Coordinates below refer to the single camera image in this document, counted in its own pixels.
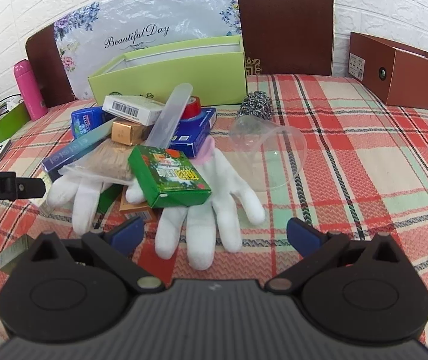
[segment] white box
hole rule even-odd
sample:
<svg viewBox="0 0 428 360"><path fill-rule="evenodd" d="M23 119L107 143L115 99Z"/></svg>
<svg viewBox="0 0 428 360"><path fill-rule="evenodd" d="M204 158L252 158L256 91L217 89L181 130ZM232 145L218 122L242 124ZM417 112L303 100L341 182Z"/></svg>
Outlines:
<svg viewBox="0 0 428 360"><path fill-rule="evenodd" d="M102 109L144 126L154 124L164 104L142 96L105 96Z"/></svg>

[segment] work glove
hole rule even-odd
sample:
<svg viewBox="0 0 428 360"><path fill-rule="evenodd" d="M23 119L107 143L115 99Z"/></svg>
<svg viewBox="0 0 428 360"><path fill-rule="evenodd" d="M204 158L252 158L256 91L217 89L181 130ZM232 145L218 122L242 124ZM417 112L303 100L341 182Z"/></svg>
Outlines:
<svg viewBox="0 0 428 360"><path fill-rule="evenodd" d="M67 173L52 183L47 193L47 205L60 208L74 200L72 228L76 234L82 235L92 230L100 194L110 186L102 181Z"/></svg>
<svg viewBox="0 0 428 360"><path fill-rule="evenodd" d="M239 198L253 225L260 225L265 221L265 211L255 192L232 168L224 154L215 148L211 136L206 138L199 155L191 162L209 184L211 196L201 205L164 208L157 226L155 251L163 259L172 257L187 217L187 257L191 267L201 271L208 269L214 259L216 221L224 249L231 253L241 250L242 234L232 195ZM130 203L145 200L136 180L127 189L126 200Z"/></svg>

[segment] gray ridged cover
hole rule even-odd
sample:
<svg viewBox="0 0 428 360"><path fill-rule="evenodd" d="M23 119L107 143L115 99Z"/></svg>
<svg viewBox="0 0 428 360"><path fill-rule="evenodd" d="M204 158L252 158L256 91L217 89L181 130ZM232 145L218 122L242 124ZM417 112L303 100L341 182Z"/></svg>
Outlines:
<svg viewBox="0 0 428 360"><path fill-rule="evenodd" d="M177 280L142 295L104 334L78 343L45 345L14 338L0 360L428 360L417 342L389 348L347 345L318 332L294 302L255 281Z"/></svg>

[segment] pink thermos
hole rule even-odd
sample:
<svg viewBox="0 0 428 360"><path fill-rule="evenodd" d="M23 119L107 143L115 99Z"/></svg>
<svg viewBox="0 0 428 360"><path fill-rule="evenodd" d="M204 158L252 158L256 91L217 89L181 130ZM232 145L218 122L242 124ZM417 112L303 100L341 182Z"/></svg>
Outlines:
<svg viewBox="0 0 428 360"><path fill-rule="evenodd" d="M14 77L31 119L37 120L47 114L47 107L37 86L31 64L27 59L14 65Z"/></svg>

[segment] red tape roll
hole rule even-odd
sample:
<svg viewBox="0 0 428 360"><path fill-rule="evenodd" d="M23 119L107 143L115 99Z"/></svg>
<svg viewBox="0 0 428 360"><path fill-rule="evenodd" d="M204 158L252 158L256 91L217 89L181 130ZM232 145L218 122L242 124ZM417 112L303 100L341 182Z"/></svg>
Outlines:
<svg viewBox="0 0 428 360"><path fill-rule="evenodd" d="M187 102L184 113L181 116L181 119L191 119L200 114L200 99L197 96L191 96Z"/></svg>

